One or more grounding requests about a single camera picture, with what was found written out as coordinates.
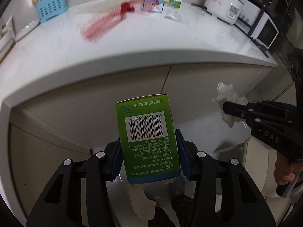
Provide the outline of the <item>person right hand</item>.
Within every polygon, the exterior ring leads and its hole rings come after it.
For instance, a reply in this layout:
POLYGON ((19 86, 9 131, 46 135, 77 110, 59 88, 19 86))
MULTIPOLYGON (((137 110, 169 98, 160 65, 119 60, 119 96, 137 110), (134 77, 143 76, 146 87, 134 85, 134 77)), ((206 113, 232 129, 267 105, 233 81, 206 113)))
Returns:
POLYGON ((303 164, 302 162, 292 162, 290 163, 288 159, 276 152, 277 159, 275 162, 274 178, 278 185, 284 185, 292 182, 295 179, 296 172, 302 172, 303 164))

